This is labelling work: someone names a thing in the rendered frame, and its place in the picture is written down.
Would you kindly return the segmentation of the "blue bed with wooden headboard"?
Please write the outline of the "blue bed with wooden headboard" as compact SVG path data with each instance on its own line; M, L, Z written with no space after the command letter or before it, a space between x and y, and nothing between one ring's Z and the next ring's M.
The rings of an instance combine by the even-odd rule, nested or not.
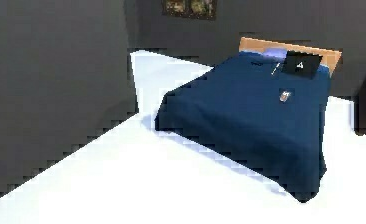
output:
M322 60L312 79L303 78L283 73L284 60L264 56L266 48ZM317 195L326 171L325 111L340 57L335 50L242 38L237 55L164 95L155 128L203 145L305 203ZM279 100L283 91L292 93L286 102Z

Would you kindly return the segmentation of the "dark framed picture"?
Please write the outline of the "dark framed picture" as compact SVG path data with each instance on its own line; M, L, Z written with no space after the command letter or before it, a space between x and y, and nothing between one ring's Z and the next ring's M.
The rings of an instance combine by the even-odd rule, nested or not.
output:
M162 0L163 12L170 16L183 16L187 12L187 0Z
M189 14L192 18L214 20L217 0L189 0Z

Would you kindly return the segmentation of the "lilac pillow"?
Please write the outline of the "lilac pillow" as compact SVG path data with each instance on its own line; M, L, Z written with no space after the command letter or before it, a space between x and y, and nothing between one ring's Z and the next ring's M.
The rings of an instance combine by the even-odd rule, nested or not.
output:
M287 56L287 50L285 48L266 48L263 52L263 55L284 60Z

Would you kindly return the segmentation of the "black laptop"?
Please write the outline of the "black laptop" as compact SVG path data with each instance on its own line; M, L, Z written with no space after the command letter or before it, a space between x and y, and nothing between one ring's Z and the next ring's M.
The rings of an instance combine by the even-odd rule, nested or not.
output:
M317 54L288 51L283 62L282 72L312 79L321 63L322 57Z

